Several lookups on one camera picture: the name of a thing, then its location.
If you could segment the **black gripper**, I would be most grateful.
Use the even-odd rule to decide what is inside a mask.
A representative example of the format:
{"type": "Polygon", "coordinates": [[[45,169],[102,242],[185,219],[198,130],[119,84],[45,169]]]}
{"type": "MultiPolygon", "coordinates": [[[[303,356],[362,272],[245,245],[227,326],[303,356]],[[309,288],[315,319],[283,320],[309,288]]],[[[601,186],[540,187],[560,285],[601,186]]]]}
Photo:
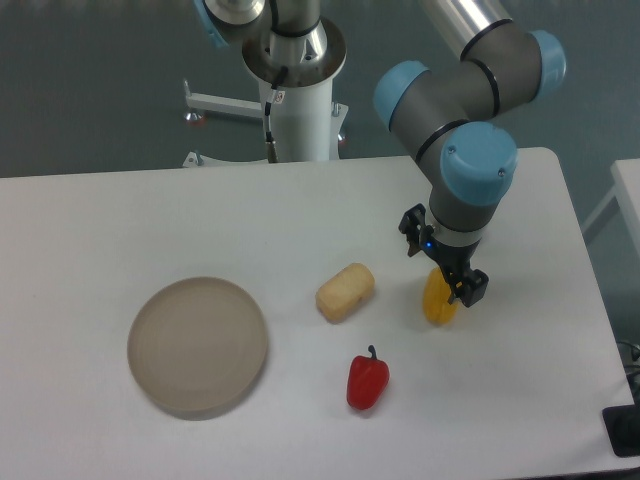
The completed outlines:
{"type": "Polygon", "coordinates": [[[471,259],[480,243],[480,237],[475,233],[455,232],[439,224],[428,224],[426,208],[421,203],[403,214],[398,230],[405,236],[409,257],[422,252],[438,265],[449,289],[448,304],[459,301],[470,308],[484,297],[488,275],[471,267],[471,259]]]}

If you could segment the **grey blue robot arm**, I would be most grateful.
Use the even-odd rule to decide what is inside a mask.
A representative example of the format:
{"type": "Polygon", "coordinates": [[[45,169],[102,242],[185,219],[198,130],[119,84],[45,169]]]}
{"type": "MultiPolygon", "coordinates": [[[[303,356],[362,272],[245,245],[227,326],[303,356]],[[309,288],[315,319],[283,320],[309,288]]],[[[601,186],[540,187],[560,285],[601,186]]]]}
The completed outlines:
{"type": "MultiPolygon", "coordinates": [[[[399,225],[411,253],[438,266],[450,300],[472,306],[488,276],[471,265],[518,162],[498,115],[538,100],[563,83],[558,39],[522,30],[497,1],[427,1],[427,16],[458,63],[435,73],[418,61],[388,70],[373,94],[375,111],[431,186],[429,201],[399,225]]],[[[252,107],[271,163],[336,157],[342,122],[332,99],[347,48],[317,1],[198,1],[195,11],[217,46],[239,43],[257,81],[252,107]]]]}

